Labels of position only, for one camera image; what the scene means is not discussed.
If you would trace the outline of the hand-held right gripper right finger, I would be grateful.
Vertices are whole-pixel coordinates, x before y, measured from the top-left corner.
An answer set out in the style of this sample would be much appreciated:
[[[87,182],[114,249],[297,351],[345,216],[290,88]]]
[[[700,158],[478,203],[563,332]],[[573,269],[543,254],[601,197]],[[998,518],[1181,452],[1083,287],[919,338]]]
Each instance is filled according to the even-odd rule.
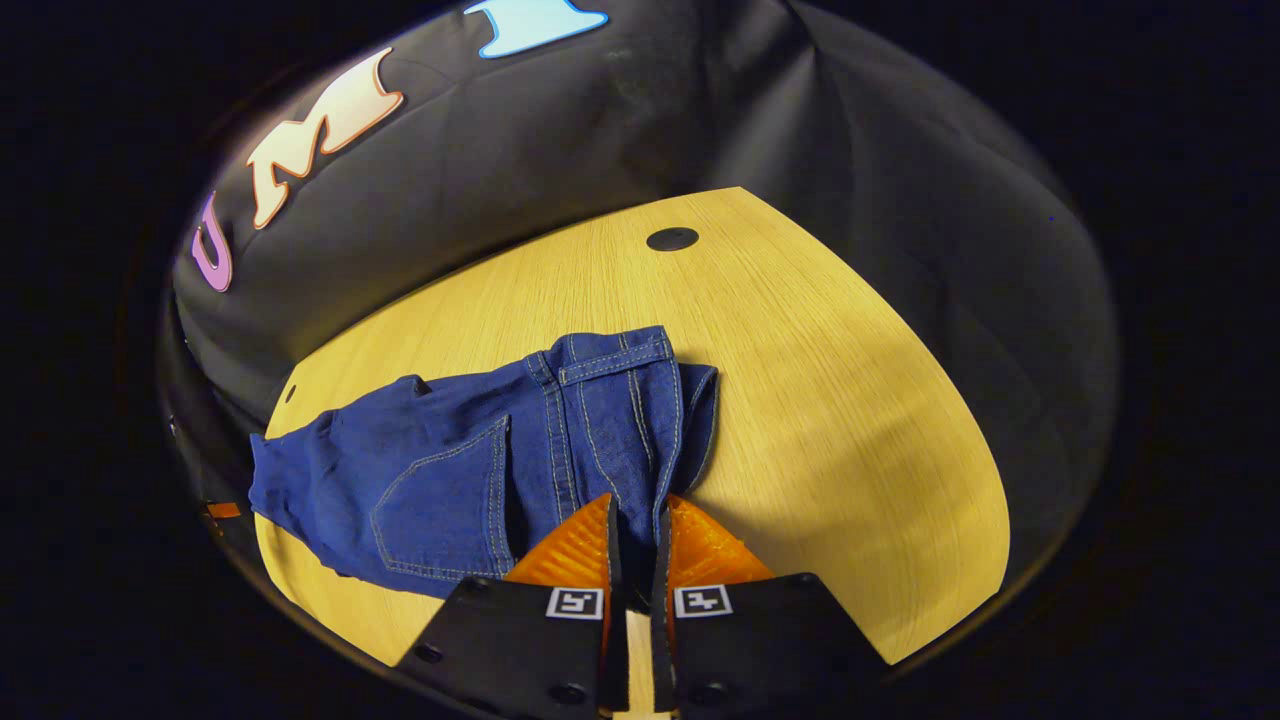
[[[655,706],[673,715],[822,715],[890,674],[827,584],[777,574],[672,495],[652,601]]]

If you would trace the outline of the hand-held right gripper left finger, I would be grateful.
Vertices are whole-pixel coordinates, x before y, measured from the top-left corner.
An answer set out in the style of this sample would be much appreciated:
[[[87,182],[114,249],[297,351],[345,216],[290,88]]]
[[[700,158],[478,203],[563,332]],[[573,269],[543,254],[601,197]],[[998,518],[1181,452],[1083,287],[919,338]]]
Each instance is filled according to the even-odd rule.
[[[609,717],[628,708],[618,512],[603,495],[506,577],[467,577],[397,664],[479,717]]]

